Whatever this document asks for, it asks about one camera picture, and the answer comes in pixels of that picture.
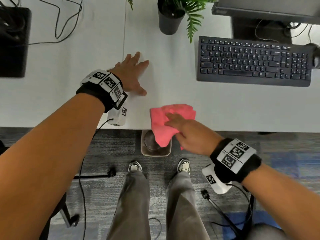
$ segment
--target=white desk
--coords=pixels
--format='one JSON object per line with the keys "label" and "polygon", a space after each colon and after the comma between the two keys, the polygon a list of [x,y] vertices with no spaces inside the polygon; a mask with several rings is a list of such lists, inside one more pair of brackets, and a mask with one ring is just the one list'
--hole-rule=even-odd
{"label": "white desk", "polygon": [[[78,6],[46,0],[61,7],[58,32]],[[32,11],[30,43],[56,41],[58,10],[38,0],[22,0]],[[34,127],[75,95],[91,71],[114,66],[123,58],[126,0],[84,0],[74,34],[59,44],[29,47],[26,76],[0,78],[0,126]],[[65,34],[73,28],[70,21]],[[101,122],[107,119],[104,114]]]}
{"label": "white desk", "polygon": [[[54,41],[57,10],[37,0],[22,1],[33,14],[30,42]],[[77,6],[50,1],[62,7],[61,28]],[[140,79],[148,95],[129,95],[127,121],[120,129],[149,129],[150,108],[186,103],[197,111],[198,121],[214,130],[320,132],[320,71],[313,71],[309,88],[196,81],[197,37],[231,38],[230,18],[212,16],[211,4],[192,44],[187,17],[175,35],[160,32],[157,0],[134,0],[133,12],[125,0],[85,0],[83,7],[83,19],[70,39],[29,47],[25,78],[0,78],[0,126],[36,126],[75,94],[88,72],[113,66],[123,53],[141,51],[151,61]],[[311,32],[318,44],[319,31],[314,26]],[[308,43],[307,30],[294,43]]]}
{"label": "white desk", "polygon": [[[194,41],[199,35],[231,38],[230,18],[212,16],[211,6]],[[197,111],[196,120],[218,131],[320,132],[320,71],[313,71],[308,88],[198,82],[198,44],[190,45],[186,26],[185,17],[175,35],[162,34],[157,0],[135,0],[134,11],[126,9],[124,53],[141,51],[150,67],[140,79],[148,94],[130,95],[124,129],[150,128],[150,108],[186,103]],[[294,43],[308,43],[307,32]]]}

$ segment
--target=fern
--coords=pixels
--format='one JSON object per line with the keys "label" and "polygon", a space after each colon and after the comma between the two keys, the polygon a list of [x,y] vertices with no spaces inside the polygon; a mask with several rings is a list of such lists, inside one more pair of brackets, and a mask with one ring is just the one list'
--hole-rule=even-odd
{"label": "fern", "polygon": [[126,0],[126,1],[129,3],[129,5],[130,5],[130,7],[131,7],[131,10],[133,11],[134,8],[133,8],[133,2],[132,2],[132,0]]}
{"label": "fern", "polygon": [[[132,8],[132,0],[127,0]],[[197,12],[206,8],[206,3],[213,3],[216,0],[165,0],[169,5],[174,5],[177,10],[183,10],[188,15],[187,35],[192,43],[192,38],[198,28],[201,27],[203,16]]]}

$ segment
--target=gray pants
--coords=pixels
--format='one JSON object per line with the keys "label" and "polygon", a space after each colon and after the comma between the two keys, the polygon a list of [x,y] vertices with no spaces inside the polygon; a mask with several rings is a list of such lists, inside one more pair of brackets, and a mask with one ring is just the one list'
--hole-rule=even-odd
{"label": "gray pants", "polygon": [[[107,240],[151,239],[150,188],[145,176],[127,174]],[[178,173],[167,188],[167,240],[210,240],[196,209],[195,190],[188,173]]]}

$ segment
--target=potted plant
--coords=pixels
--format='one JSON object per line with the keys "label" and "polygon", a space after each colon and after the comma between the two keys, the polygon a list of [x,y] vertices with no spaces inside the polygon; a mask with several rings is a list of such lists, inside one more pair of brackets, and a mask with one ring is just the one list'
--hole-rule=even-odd
{"label": "potted plant", "polygon": [[[133,1],[127,0],[133,10]],[[206,8],[206,3],[215,0],[158,0],[159,28],[165,35],[173,35],[185,14],[188,15],[187,35],[192,43],[193,35],[201,26],[203,16],[197,12]]]}

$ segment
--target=black plant pot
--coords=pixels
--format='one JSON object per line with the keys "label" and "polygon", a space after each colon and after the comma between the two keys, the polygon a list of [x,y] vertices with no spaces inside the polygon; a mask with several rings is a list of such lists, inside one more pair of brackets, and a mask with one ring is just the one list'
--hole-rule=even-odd
{"label": "black plant pot", "polygon": [[184,18],[182,10],[171,11],[165,5],[165,0],[158,0],[159,28],[165,35],[173,35],[177,32]]}

